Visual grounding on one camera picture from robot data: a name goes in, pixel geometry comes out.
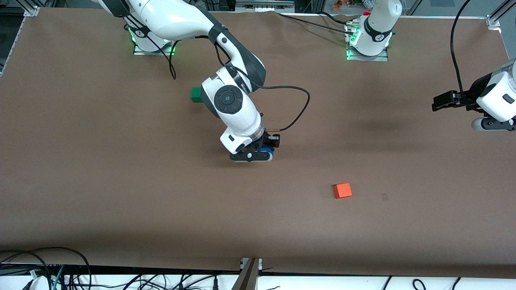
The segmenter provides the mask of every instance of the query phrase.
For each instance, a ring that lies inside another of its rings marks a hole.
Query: brown tabletop surface
[[[0,79],[0,246],[69,246],[93,265],[279,272],[516,277],[516,135],[471,129],[452,19],[403,18],[388,62],[347,61],[342,35],[274,12],[218,13],[267,68],[266,85],[312,94],[272,163],[236,164],[225,125],[191,87],[220,68],[207,40],[134,56],[103,10],[41,9]],[[307,18],[338,28],[327,18]],[[465,88],[507,61],[484,20],[460,20]],[[251,94],[268,127],[305,102]],[[350,183],[336,200],[332,186]],[[49,262],[79,263],[61,253]]]

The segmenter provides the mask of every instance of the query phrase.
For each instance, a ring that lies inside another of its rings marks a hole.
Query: teal cable
[[[52,287],[52,290],[56,290],[56,288],[57,288],[57,282],[59,281],[59,277],[61,277],[61,273],[63,272],[63,268],[64,268],[64,267],[65,267],[65,266],[64,266],[64,265],[62,265],[62,266],[61,266],[61,269],[59,269],[59,272],[57,273],[56,281],[54,281],[54,286]]]

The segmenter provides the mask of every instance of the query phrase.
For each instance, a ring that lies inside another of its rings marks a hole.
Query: round gray joint cover
[[[242,108],[244,97],[236,86],[225,85],[217,90],[213,103],[217,110],[225,114],[235,114]]]

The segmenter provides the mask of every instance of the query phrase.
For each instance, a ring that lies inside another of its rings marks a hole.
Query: black plug
[[[217,276],[213,279],[213,290],[219,290],[219,280],[217,279]]]
[[[27,285],[25,285],[25,287],[23,287],[22,290],[29,290],[30,289],[30,286],[32,285],[32,282],[34,282],[34,280],[30,280]]]

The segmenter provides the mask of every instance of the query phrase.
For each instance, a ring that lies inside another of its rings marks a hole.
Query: orange object
[[[337,184],[333,187],[333,190],[335,191],[336,199],[352,196],[351,186],[349,186],[349,183]]]

